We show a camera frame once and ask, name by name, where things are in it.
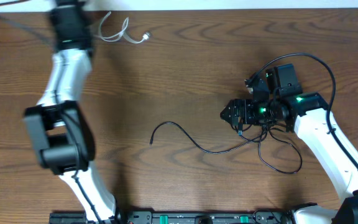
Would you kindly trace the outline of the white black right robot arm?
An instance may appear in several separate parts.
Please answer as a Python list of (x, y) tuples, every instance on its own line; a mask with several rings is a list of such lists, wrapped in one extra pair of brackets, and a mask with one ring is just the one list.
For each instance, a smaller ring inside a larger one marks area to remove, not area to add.
[(244, 126), (266, 128), (281, 121), (313, 152), (341, 201), (339, 210), (309, 203), (290, 212), (284, 223), (358, 223), (358, 152), (341, 131), (319, 93), (304, 93), (292, 64), (267, 69), (266, 79), (246, 80), (252, 99), (230, 100), (221, 119), (238, 133)]

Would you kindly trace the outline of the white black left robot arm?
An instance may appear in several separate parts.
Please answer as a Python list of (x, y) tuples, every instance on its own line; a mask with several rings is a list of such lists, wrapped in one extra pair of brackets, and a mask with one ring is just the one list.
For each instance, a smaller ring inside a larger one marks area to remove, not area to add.
[(86, 223), (125, 223), (127, 218), (99, 175), (93, 134), (80, 109), (92, 71), (93, 36), (79, 0), (59, 0), (50, 11), (55, 31), (53, 68), (41, 99), (24, 112), (38, 163), (64, 181), (85, 209)]

